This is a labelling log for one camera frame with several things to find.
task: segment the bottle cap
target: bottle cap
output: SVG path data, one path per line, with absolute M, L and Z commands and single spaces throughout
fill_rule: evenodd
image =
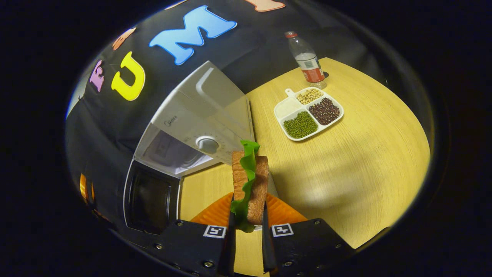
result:
M 285 32 L 285 33 L 284 33 L 284 35 L 285 35 L 285 37 L 287 37 L 287 38 L 297 36 L 296 32 L 294 32 L 294 31 L 288 31 L 288 32 Z

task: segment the plastic water bottle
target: plastic water bottle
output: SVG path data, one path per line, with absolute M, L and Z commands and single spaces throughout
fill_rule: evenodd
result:
M 294 31 L 285 32 L 285 37 L 289 40 L 290 52 L 301 67 L 306 81 L 312 87 L 324 89 L 326 87 L 325 75 L 311 45 L 298 37 Z

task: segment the blue letter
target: blue letter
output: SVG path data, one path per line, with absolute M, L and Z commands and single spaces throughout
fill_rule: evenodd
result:
M 158 45 L 173 55 L 176 65 L 181 65 L 193 55 L 193 48 L 183 48 L 178 43 L 203 45 L 203 37 L 199 28 L 207 32 L 208 38 L 218 37 L 219 35 L 234 28 L 238 23 L 227 21 L 218 17 L 216 14 L 207 10 L 207 6 L 198 7 L 187 13 L 184 17 L 184 29 L 165 30 L 156 35 L 149 46 Z

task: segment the table surface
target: table surface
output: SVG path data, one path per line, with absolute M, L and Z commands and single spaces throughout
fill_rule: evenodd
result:
M 279 197 L 308 219 L 323 218 L 353 248 L 391 226 L 417 195 L 427 172 L 429 144 L 419 121 L 393 92 L 362 72 L 320 60 L 323 90 L 344 116 L 303 141 L 291 141 L 274 107 L 309 86 L 300 68 L 247 93 L 259 155 L 268 156 Z M 190 220 L 232 191 L 232 170 L 219 164 L 183 179 L 180 218 Z M 235 272 L 264 276 L 262 231 L 236 231 Z

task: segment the white microwave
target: white microwave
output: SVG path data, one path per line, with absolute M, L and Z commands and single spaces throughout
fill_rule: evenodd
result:
M 140 138 L 123 193 L 126 226 L 158 234 L 178 219 L 182 177 L 232 165 L 242 139 L 254 141 L 249 100 L 207 61 L 166 97 Z

